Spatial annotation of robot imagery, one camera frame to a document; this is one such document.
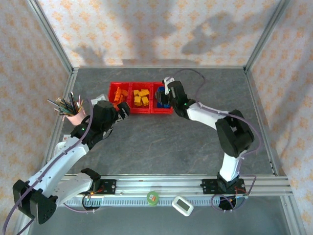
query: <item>red tray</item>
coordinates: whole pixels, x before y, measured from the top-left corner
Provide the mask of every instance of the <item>red tray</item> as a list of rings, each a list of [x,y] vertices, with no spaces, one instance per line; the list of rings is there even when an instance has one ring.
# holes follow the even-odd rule
[[[163,86],[161,82],[111,82],[109,88],[109,101],[114,102],[115,92],[118,87],[128,91],[127,103],[131,108],[131,114],[172,114],[173,108],[158,108],[155,93]],[[137,107],[134,104],[134,90],[149,90],[149,105]]]

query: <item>pen holder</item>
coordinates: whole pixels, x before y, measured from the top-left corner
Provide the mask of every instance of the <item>pen holder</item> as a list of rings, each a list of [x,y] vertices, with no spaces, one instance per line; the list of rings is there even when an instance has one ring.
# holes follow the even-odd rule
[[[86,115],[85,109],[82,107],[82,110],[75,116],[66,116],[66,117],[74,126],[78,126],[80,123],[82,123],[82,120],[86,116],[87,115]]]

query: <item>gray mat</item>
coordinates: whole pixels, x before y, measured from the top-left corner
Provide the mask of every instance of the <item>gray mat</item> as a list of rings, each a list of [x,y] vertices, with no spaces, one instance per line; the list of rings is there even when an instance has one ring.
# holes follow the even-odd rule
[[[279,197],[250,197],[232,213],[195,207],[189,217],[173,207],[105,208],[95,214],[58,208],[32,235],[289,235]]]
[[[79,69],[74,94],[96,98],[107,94],[113,81],[161,81],[178,69]],[[200,101],[212,108],[239,109],[259,129],[252,100],[241,69],[198,69],[208,79]],[[202,79],[191,71],[180,73],[190,98]],[[73,126],[65,120],[62,134]],[[201,123],[172,115],[131,115],[114,126],[111,136],[98,143],[69,173],[89,167],[99,174],[208,174],[222,166],[223,151],[217,133]],[[241,167],[243,174],[271,174],[266,150],[250,155]]]

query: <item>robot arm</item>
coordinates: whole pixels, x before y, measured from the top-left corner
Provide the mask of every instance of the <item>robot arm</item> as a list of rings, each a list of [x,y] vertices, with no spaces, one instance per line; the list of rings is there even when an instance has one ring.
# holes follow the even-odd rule
[[[235,118],[225,117],[223,113],[230,113],[243,118],[240,111],[220,111],[207,107],[214,112],[204,109],[205,105],[188,99],[184,88],[179,81],[172,77],[163,80],[165,91],[156,93],[156,98],[161,104],[170,104],[178,116],[188,120],[198,121],[212,127],[218,132],[221,147],[224,151],[222,168],[218,173],[218,185],[226,191],[234,185],[239,178],[236,171],[240,156],[246,152],[254,141],[254,136],[249,126]]]
[[[16,203],[49,167],[48,172],[18,206],[21,212],[35,219],[37,223],[43,224],[51,218],[56,208],[66,200],[90,189],[92,191],[98,190],[100,175],[88,168],[82,170],[74,179],[61,184],[58,183],[80,158],[103,139],[105,133],[112,130],[114,123],[120,122],[130,114],[130,108],[126,102],[119,104],[118,108],[117,111],[113,104],[108,101],[98,101],[93,108],[91,127],[80,144],[65,152],[84,135],[88,126],[86,121],[89,117],[86,117],[80,125],[74,128],[71,137],[61,150],[39,172],[30,177],[28,181],[18,180],[13,185],[13,196]]]

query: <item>green tape roll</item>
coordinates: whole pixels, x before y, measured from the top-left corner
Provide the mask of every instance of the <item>green tape roll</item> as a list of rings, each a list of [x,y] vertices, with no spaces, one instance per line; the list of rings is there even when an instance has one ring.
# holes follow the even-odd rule
[[[151,191],[147,194],[147,201],[149,205],[155,206],[158,203],[158,193]]]

